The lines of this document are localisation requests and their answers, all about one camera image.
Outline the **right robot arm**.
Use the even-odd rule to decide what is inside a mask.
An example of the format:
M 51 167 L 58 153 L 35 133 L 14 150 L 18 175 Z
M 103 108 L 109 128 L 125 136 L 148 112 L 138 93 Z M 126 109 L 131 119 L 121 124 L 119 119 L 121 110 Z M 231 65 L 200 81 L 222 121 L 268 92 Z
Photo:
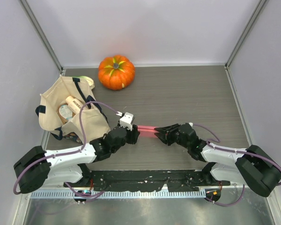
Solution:
M 220 146 L 218 137 L 200 139 L 194 126 L 185 123 L 156 127 L 155 136 L 168 146 L 176 143 L 186 148 L 193 159 L 205 162 L 202 170 L 204 183 L 239 183 L 262 197 L 268 197 L 276 186 L 281 185 L 281 167 L 259 146 L 240 149 Z

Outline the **pink paper box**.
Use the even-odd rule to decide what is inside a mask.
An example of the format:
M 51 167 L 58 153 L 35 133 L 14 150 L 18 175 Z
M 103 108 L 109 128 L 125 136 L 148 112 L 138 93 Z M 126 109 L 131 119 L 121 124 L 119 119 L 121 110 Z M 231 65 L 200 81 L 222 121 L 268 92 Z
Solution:
M 155 133 L 157 133 L 155 128 L 156 127 L 152 126 L 138 125 L 138 131 L 140 132 L 139 137 L 157 138 L 157 136 L 155 135 Z

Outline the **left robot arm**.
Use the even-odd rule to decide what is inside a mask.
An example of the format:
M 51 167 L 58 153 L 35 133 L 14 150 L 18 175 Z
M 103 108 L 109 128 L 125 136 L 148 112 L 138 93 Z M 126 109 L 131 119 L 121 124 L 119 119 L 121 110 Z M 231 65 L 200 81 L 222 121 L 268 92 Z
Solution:
M 86 164 L 108 159 L 125 144 L 136 144 L 139 135 L 136 125 L 131 129 L 116 126 L 103 137 L 75 148 L 44 150 L 35 146 L 14 164 L 17 179 L 13 192 L 28 194 L 54 182 L 85 187 L 90 183 Z

